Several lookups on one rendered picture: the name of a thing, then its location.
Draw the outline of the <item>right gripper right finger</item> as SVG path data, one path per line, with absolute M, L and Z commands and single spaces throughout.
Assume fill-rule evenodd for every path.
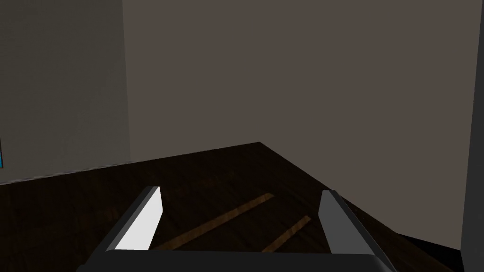
M 335 190 L 323 190 L 318 216 L 334 254 L 381 255 L 368 230 Z

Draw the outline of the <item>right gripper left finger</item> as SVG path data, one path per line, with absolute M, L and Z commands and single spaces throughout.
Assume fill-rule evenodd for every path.
M 160 187 L 147 187 L 133 204 L 134 210 L 127 212 L 121 220 L 121 228 L 114 232 L 109 250 L 148 250 L 163 214 Z

